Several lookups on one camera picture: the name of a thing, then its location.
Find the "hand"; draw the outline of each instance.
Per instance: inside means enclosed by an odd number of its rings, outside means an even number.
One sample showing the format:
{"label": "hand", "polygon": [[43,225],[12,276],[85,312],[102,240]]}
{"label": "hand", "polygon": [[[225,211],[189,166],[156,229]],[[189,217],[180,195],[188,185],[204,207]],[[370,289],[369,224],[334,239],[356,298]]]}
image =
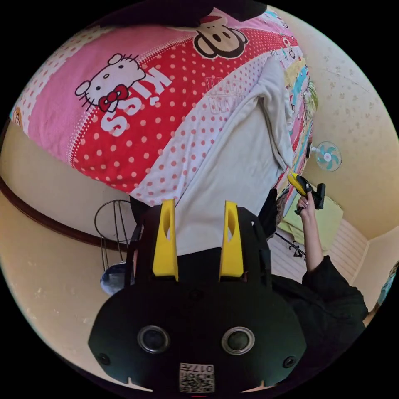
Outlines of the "hand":
{"label": "hand", "polygon": [[301,197],[296,207],[297,209],[302,208],[302,211],[300,212],[302,221],[315,218],[316,208],[315,208],[315,202],[313,200],[313,195],[311,192],[308,192],[307,198]]}

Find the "yellow bracket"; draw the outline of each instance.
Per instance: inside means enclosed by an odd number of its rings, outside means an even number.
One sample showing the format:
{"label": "yellow bracket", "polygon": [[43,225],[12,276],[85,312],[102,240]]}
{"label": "yellow bracket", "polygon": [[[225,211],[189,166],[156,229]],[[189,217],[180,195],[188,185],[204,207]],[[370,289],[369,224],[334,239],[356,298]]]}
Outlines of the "yellow bracket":
{"label": "yellow bracket", "polygon": [[224,207],[224,230],[222,256],[220,258],[219,279],[226,277],[241,277],[244,274],[242,259],[241,235],[238,223],[238,209],[234,202],[226,201]]}
{"label": "yellow bracket", "polygon": [[155,246],[153,272],[157,277],[174,276],[176,281],[179,281],[174,199],[162,203]]}
{"label": "yellow bracket", "polygon": [[299,176],[298,173],[294,173],[294,172],[290,173],[288,175],[288,181],[294,186],[294,188],[296,189],[296,191],[298,191],[298,193],[300,195],[302,195],[303,197],[306,197],[307,194],[306,194],[305,190],[303,189],[302,185],[299,184],[298,180],[296,179],[297,176]]}

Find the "qr code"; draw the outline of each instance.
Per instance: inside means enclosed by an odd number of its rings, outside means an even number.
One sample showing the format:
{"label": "qr code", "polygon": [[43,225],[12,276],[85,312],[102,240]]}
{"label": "qr code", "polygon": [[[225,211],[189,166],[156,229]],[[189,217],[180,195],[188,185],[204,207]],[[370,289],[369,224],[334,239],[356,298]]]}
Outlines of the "qr code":
{"label": "qr code", "polygon": [[215,374],[213,365],[193,365],[180,363],[180,392],[215,392]]}

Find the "bedsheet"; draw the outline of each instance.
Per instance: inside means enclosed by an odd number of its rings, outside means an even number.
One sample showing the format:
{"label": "bedsheet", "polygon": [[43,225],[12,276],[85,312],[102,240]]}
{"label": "bedsheet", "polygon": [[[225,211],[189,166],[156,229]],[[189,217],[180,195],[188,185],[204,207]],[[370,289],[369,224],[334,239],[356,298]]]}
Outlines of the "bedsheet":
{"label": "bedsheet", "polygon": [[[10,116],[87,177],[148,205],[178,202],[256,85],[263,54],[285,70],[295,111],[293,170],[301,171],[312,126],[303,101],[308,69],[272,11],[239,22],[214,9],[198,28],[86,29],[42,65]],[[287,186],[284,177],[279,191]]]}

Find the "black device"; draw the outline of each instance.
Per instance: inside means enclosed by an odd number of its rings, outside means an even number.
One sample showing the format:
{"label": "black device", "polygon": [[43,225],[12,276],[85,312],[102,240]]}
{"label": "black device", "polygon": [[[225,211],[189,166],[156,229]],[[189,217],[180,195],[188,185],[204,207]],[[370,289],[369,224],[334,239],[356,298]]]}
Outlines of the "black device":
{"label": "black device", "polygon": [[[129,244],[125,288],[102,306],[89,338],[106,374],[158,394],[210,396],[275,385],[291,373],[306,349],[303,332],[291,306],[272,291],[271,254],[258,217],[236,209],[239,278],[220,277],[220,251],[206,260],[190,254],[186,265],[179,257],[178,279],[156,277],[161,206],[146,212]],[[208,279],[190,273],[202,261],[214,271]]]}

